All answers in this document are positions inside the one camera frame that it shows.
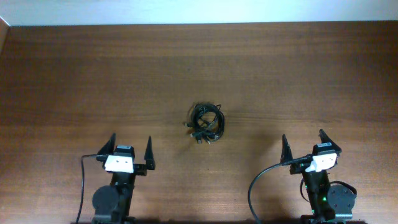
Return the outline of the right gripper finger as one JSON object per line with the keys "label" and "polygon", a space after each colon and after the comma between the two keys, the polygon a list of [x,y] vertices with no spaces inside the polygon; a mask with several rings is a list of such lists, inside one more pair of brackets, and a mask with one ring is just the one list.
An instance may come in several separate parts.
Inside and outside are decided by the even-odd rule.
{"label": "right gripper finger", "polygon": [[341,153],[341,148],[334,142],[332,141],[328,135],[326,134],[326,132],[323,129],[319,130],[319,137],[321,139],[322,143],[330,143],[332,148],[337,152],[337,153]]}
{"label": "right gripper finger", "polygon": [[287,141],[286,135],[282,135],[282,152],[280,156],[280,163],[281,164],[288,164],[290,161],[293,160],[292,151],[290,145]]}

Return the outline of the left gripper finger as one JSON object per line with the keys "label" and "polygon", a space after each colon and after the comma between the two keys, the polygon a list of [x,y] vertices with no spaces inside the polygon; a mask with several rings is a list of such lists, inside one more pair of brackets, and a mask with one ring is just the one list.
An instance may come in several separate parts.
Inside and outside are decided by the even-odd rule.
{"label": "left gripper finger", "polygon": [[97,152],[97,155],[113,154],[116,143],[116,134],[113,133],[108,142]]}
{"label": "left gripper finger", "polygon": [[146,169],[147,170],[155,170],[155,159],[152,150],[152,138],[149,136],[147,147],[144,155],[144,160],[146,161]]}

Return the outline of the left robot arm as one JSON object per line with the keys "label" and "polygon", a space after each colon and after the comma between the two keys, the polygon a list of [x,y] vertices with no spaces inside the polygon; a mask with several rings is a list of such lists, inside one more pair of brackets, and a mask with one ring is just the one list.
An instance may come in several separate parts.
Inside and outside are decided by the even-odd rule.
{"label": "left robot arm", "polygon": [[103,169],[112,174],[112,177],[110,184],[100,187],[93,195],[95,214],[91,222],[135,223],[136,219],[129,215],[129,211],[136,177],[146,176],[149,170],[155,170],[152,138],[148,139],[143,164],[135,163],[132,146],[116,145],[115,134],[97,152],[96,160],[103,163]]}

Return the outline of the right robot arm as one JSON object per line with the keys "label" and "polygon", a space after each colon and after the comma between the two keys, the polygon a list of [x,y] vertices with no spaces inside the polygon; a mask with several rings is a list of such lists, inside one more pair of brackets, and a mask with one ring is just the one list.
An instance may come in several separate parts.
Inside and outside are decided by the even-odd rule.
{"label": "right robot arm", "polygon": [[328,170],[336,166],[342,149],[324,130],[319,130],[320,144],[311,154],[293,158],[286,135],[282,136],[280,164],[290,167],[290,174],[302,175],[300,186],[305,187],[312,214],[302,215],[300,223],[346,223],[352,219],[357,190],[342,181],[330,181]]}

